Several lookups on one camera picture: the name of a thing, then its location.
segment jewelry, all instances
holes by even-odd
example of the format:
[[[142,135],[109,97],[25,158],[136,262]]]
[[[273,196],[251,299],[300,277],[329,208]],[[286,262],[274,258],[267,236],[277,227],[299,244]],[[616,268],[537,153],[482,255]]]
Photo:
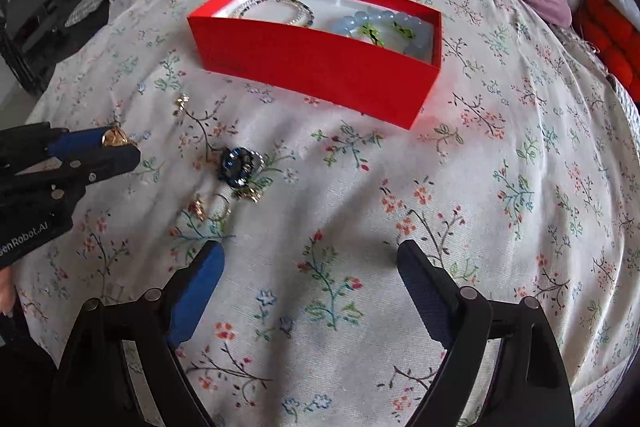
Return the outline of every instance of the jewelry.
[[[193,200],[190,201],[189,206],[187,207],[187,211],[190,214],[196,216],[201,221],[204,221],[205,219],[218,222],[224,221],[229,216],[229,214],[231,214],[231,203],[222,194],[216,193],[213,195],[213,197],[222,198],[222,200],[225,202],[225,206],[223,207],[224,210],[219,216],[215,214],[213,217],[207,215],[204,207],[204,202],[202,201],[202,197],[199,194],[196,194]]]
[[[103,147],[120,147],[122,145],[128,145],[130,143],[131,140],[117,125],[111,127],[110,130],[102,135]]]
[[[184,106],[187,102],[189,102],[189,97],[184,93],[175,99],[174,105],[177,105],[178,109],[174,111],[174,116],[178,116],[182,111],[184,111]]]
[[[220,162],[220,180],[231,188],[246,187],[251,178],[264,169],[264,159],[255,151],[244,147],[226,148]]]
[[[246,2],[243,2],[240,6],[238,6],[238,8],[236,8],[231,13],[229,18],[231,18],[231,19],[242,19],[242,18],[244,18],[244,15],[251,8],[253,8],[255,6],[258,6],[258,4],[262,4],[263,2],[267,2],[267,1],[283,2],[285,4],[290,4],[294,8],[296,8],[296,10],[298,12],[297,15],[295,17],[293,17],[293,19],[291,19],[288,22],[285,22],[283,24],[286,24],[286,25],[289,25],[289,26],[301,26],[303,28],[311,28],[311,26],[314,23],[314,14],[311,11],[311,8],[309,6],[307,6],[306,4],[304,4],[303,2],[300,2],[299,0],[248,0]],[[299,22],[303,21],[304,19],[306,19],[305,23],[298,24]]]
[[[369,38],[372,44],[383,48],[380,31],[374,27],[375,23],[392,25],[392,28],[403,37],[409,39],[402,53],[409,57],[421,58],[433,40],[433,26],[424,23],[418,17],[404,12],[393,13],[391,10],[378,10],[369,7],[368,12],[357,11],[353,16],[345,16],[331,26],[331,33],[343,37],[352,37],[352,31],[357,30],[361,35]]]

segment red fabric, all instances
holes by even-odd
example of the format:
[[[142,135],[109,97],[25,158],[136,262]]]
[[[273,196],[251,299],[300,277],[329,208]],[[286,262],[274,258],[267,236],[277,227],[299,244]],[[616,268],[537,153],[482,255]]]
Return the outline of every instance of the red fabric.
[[[583,0],[574,28],[598,49],[598,57],[640,102],[640,34],[607,0]]]

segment open red box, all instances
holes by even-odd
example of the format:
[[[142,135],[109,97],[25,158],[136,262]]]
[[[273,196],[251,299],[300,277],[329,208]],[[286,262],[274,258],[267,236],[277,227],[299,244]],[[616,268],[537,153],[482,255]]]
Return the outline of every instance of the open red box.
[[[409,0],[356,0],[434,28],[431,64],[325,31],[216,16],[209,0],[188,17],[203,67],[337,103],[409,129],[440,73],[440,12]]]

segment floral bedsheet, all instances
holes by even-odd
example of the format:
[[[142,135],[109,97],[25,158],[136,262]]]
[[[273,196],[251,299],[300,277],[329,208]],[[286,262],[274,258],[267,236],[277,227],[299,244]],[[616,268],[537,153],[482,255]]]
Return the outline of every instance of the floral bedsheet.
[[[415,0],[443,14],[444,64],[405,131],[203,71],[186,15],[204,1],[118,0],[36,106],[31,121],[72,130],[118,122],[143,159],[89,187],[74,229],[21,263],[34,338],[59,360],[86,299],[162,287],[216,239],[225,273],[178,350],[216,425],[404,425],[444,355],[394,266],[413,238],[460,285],[542,302],[588,425],[640,324],[640,169],[598,68],[520,0]],[[174,116],[180,93],[191,100]],[[264,154],[262,197],[232,200],[223,219],[216,150],[236,144]],[[496,351],[460,425],[478,414]]]

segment screw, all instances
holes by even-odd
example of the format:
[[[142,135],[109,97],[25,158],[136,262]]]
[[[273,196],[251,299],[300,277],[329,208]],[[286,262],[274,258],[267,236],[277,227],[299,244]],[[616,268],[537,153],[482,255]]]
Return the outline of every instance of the screw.
[[[532,297],[531,295],[527,295],[524,298],[524,303],[527,305],[528,308],[531,308],[532,310],[540,308],[540,303],[538,302],[538,299],[536,299],[535,297]]]
[[[466,300],[472,301],[478,297],[478,292],[474,288],[471,288],[471,286],[462,286],[462,288],[460,288],[460,295]]]
[[[96,298],[92,298],[84,302],[82,309],[86,312],[90,312],[95,310],[98,307],[98,304],[100,304],[100,301]]]
[[[160,288],[151,288],[145,292],[145,299],[147,301],[157,301],[162,296],[162,290]]]

